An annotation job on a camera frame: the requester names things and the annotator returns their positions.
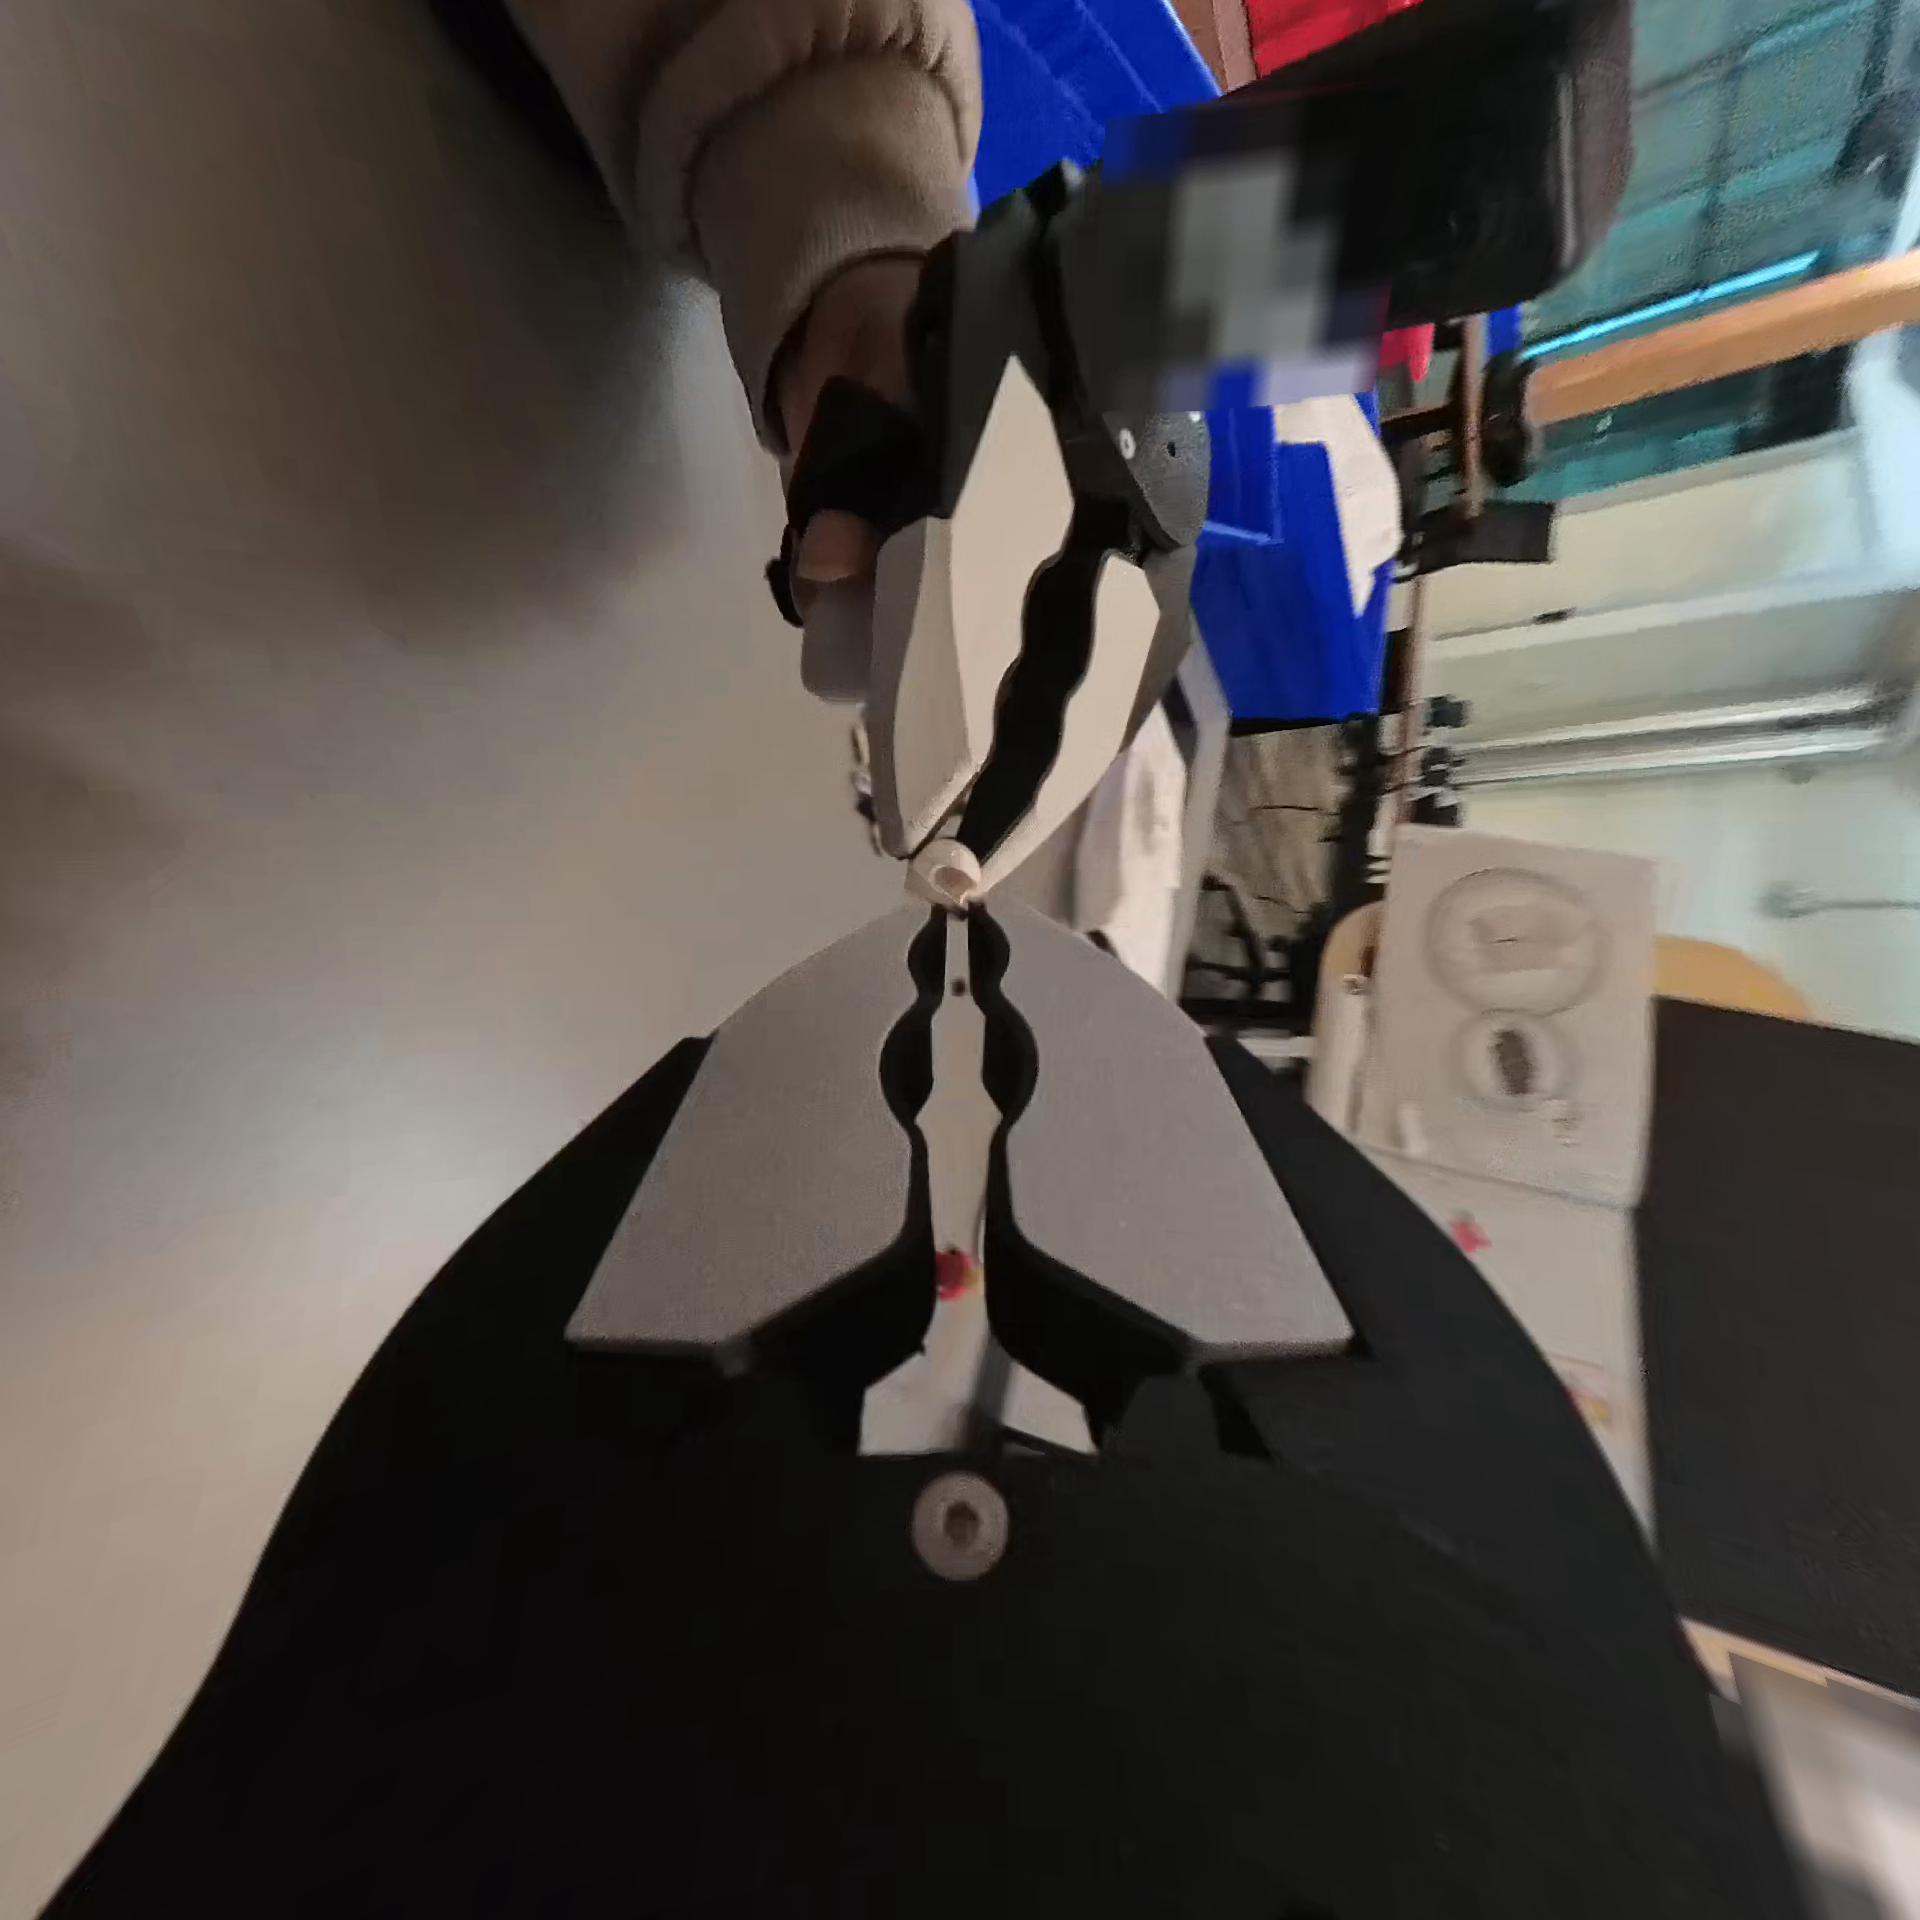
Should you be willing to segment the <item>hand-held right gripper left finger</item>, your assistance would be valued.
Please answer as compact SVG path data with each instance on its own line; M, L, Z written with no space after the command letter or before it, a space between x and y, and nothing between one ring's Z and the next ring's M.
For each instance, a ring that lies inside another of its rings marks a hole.
M768 1376L852 1449L953 1449L920 1115L948 917L910 903L780 973L704 1044L567 1344Z

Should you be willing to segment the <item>white booklet stand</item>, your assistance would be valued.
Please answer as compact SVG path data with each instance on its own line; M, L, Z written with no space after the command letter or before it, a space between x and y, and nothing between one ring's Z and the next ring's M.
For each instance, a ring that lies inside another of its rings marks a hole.
M1382 1064L1375 983L1382 930L1382 901L1339 919L1321 949L1312 999L1304 1096L1318 1117L1356 1146L1368 1144L1368 1097Z

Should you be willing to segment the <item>wide blue plastic bin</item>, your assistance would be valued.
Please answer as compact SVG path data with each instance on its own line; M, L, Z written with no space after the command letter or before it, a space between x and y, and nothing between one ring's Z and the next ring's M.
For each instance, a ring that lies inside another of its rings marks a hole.
M1375 423L1368 394L1356 396ZM1375 714L1395 568L1353 612L1325 436L1353 396L1208 416L1208 499L1191 609L1239 735Z

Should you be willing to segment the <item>printed white paper bag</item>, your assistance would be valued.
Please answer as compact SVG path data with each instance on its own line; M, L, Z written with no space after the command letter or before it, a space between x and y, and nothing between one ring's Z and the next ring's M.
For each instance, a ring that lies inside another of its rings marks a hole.
M1039 912L1163 980L1183 887L1189 765L1153 712L1046 853Z

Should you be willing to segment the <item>white paper sheets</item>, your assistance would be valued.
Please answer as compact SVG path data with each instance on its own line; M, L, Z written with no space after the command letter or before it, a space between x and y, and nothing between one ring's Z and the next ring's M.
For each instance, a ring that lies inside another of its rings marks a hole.
M1351 399L1351 418L1331 427L1325 452L1351 610L1359 617L1375 596L1382 570L1400 553L1400 482L1357 399Z

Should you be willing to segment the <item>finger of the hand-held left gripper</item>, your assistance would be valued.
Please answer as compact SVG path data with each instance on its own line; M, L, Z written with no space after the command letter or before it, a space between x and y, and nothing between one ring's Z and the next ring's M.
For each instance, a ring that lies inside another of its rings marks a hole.
M1041 775L1015 775L1007 825L948 828L996 747L1015 741L1000 691L1023 650L1023 603L1072 529L1072 490L1036 378L1009 356L948 515L879 548L870 600L865 737L888 858L953 836L974 863L1025 863L1057 831L1036 813Z
M1069 546L1023 592L1020 651L955 840L1007 880L1093 795L1193 644L1193 552L1143 562Z

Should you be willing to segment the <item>person's left hand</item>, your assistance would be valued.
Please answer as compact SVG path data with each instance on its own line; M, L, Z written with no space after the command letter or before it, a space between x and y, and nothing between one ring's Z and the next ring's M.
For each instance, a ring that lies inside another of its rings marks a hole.
M819 403L836 380L919 413L908 323L926 268L924 251L881 251L851 260L804 303L781 337L766 380L760 416L780 449L785 482L806 444ZM827 587L865 584L879 536L847 513L819 513L797 536L790 586L800 612Z

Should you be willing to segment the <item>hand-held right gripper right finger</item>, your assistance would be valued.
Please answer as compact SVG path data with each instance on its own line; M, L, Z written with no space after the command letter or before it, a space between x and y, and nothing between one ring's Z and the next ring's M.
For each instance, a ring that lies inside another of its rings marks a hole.
M966 915L996 1124L991 1340L1101 1452L1143 1386L1331 1360L1353 1321L1201 1032L1123 960L1009 903Z

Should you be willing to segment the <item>instruction booklet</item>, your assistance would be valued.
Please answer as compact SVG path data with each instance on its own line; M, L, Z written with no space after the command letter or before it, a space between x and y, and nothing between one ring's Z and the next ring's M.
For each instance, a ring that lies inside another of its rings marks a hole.
M1643 858L1403 828L1382 892L1357 1141L1630 1209L1648 1151L1657 903Z

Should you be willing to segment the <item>person's left forearm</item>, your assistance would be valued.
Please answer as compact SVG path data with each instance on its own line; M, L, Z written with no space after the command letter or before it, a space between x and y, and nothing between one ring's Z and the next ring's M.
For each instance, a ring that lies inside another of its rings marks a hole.
M760 442L813 297L960 231L980 125L963 2L517 2L621 217L708 285Z

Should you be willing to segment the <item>red plastic bin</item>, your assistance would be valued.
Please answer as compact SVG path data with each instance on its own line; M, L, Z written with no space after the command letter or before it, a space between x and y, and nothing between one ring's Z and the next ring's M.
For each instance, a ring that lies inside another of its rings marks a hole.
M1349 41L1421 2L1243 2L1260 80Z

